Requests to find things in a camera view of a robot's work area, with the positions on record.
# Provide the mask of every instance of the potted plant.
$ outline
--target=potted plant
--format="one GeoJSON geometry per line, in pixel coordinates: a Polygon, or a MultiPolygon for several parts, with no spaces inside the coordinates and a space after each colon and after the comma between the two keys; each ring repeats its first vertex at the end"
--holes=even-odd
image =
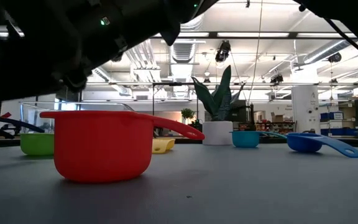
{"type": "Polygon", "coordinates": [[[241,86],[240,91],[235,95],[231,95],[230,80],[231,66],[228,66],[222,75],[221,83],[216,89],[210,93],[208,88],[192,77],[197,97],[203,102],[205,110],[211,115],[212,121],[203,123],[203,133],[205,145],[231,145],[231,131],[233,131],[233,123],[227,121],[230,112],[230,104],[238,100],[240,92],[245,83],[241,86]]]}
{"type": "Polygon", "coordinates": [[[191,109],[189,108],[184,108],[181,110],[181,116],[182,118],[186,119],[186,123],[189,122],[189,119],[193,119],[194,118],[194,111],[192,111],[191,109]]]}

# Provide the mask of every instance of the gray table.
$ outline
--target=gray table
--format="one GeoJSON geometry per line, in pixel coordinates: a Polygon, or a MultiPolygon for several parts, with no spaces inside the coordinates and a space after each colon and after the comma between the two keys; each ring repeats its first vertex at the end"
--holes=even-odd
{"type": "Polygon", "coordinates": [[[0,148],[0,223],[358,224],[358,159],[320,152],[176,145],[137,179],[84,185],[0,148]]]}

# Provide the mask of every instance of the blue measuring cup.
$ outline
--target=blue measuring cup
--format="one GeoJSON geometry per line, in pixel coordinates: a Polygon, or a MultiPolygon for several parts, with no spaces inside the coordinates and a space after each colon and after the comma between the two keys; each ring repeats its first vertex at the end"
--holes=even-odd
{"type": "Polygon", "coordinates": [[[358,158],[358,150],[337,139],[311,133],[289,133],[288,146],[298,152],[317,152],[325,144],[337,150],[342,155],[358,158]]]}
{"type": "Polygon", "coordinates": [[[271,133],[268,131],[231,131],[233,145],[243,148],[255,148],[259,145],[260,134],[271,134],[281,138],[287,138],[282,134],[271,133]]]}

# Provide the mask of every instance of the snake plant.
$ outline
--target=snake plant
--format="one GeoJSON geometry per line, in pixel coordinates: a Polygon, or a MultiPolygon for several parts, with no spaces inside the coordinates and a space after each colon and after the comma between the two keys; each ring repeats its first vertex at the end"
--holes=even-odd
{"type": "Polygon", "coordinates": [[[197,97],[203,102],[204,108],[212,116],[212,121],[225,121],[230,112],[230,104],[238,100],[244,84],[240,91],[233,96],[230,90],[231,66],[229,65],[223,72],[220,85],[210,93],[208,88],[192,77],[197,97]]]}

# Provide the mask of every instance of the white plant pot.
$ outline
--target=white plant pot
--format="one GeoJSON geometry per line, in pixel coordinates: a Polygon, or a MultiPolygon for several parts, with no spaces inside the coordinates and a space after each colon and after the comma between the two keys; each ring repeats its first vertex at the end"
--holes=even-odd
{"type": "Polygon", "coordinates": [[[211,121],[203,123],[204,145],[227,146],[232,145],[231,131],[233,122],[231,121],[211,121]]]}

